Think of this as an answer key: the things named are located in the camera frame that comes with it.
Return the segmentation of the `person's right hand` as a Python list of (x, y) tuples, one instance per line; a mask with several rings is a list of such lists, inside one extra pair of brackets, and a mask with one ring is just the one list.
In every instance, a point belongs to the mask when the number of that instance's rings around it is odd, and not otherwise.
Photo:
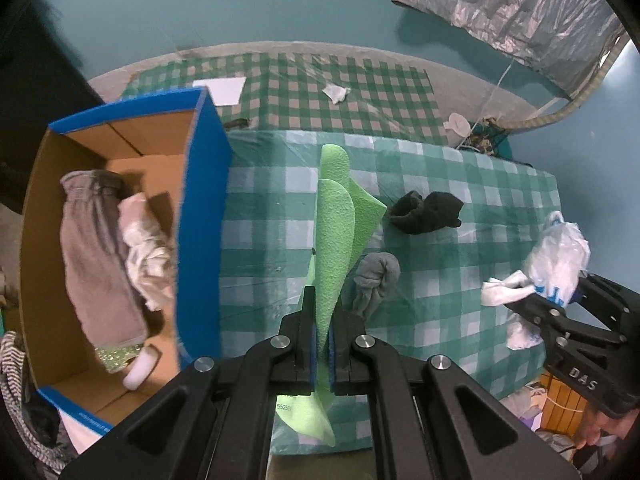
[(594, 405), (588, 403), (582, 413), (582, 420), (574, 434), (574, 445), (578, 450), (586, 445), (596, 445), (604, 432), (625, 439), (639, 414), (638, 408), (622, 418), (609, 418)]

